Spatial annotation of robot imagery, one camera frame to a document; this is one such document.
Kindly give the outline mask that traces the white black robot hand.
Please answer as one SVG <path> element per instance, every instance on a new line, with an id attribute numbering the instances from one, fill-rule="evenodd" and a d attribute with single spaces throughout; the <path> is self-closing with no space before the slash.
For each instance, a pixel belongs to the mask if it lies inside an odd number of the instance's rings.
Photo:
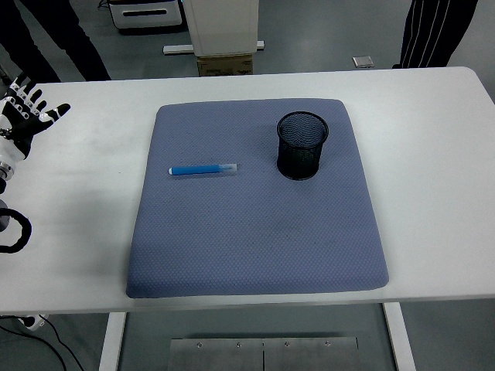
<path id="1" fill-rule="evenodd" d="M 31 150 L 35 135 L 47 130 L 71 106 L 64 103 L 48 111 L 47 102 L 42 100 L 43 92 L 36 88 L 36 82 L 20 73 L 9 85 L 1 99 L 1 143 L 11 145 L 16 154 L 25 159 Z"/>

